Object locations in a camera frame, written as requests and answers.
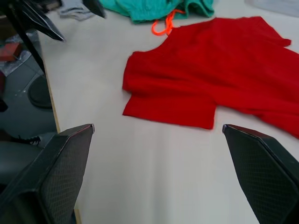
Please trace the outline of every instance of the white tabletop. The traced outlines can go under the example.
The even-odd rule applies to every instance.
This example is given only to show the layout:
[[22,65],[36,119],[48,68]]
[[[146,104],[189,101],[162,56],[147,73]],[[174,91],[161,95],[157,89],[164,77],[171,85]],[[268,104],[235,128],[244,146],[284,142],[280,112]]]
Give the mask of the white tabletop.
[[[299,18],[267,12],[242,0],[221,0],[218,17],[261,15],[299,52]],[[40,35],[61,131],[95,124],[78,197],[83,224],[257,224],[235,174],[223,124],[275,137],[299,160],[299,140],[257,118],[218,107],[213,130],[122,116],[128,56],[158,46],[151,23],[133,25],[107,12],[86,21],[49,17],[67,42]],[[175,26],[203,21],[193,16]],[[163,22],[157,28],[163,28]]]

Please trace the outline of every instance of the red fabric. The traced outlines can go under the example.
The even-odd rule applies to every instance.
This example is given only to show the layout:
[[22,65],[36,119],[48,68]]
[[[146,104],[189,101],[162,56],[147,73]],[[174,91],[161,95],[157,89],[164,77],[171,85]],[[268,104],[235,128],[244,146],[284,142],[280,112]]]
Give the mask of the red fabric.
[[222,105],[299,138],[299,55],[290,44],[261,17],[174,28],[161,46],[128,59],[123,115],[212,129]]

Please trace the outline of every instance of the gray floor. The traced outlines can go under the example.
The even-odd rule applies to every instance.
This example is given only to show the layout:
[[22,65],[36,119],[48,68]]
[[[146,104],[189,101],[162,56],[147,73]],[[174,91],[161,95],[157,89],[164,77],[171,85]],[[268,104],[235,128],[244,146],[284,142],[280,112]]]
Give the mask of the gray floor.
[[21,138],[56,131],[53,111],[34,107],[27,96],[30,84],[41,74],[42,71],[31,56],[8,75],[3,97],[8,109],[0,112],[0,129]]

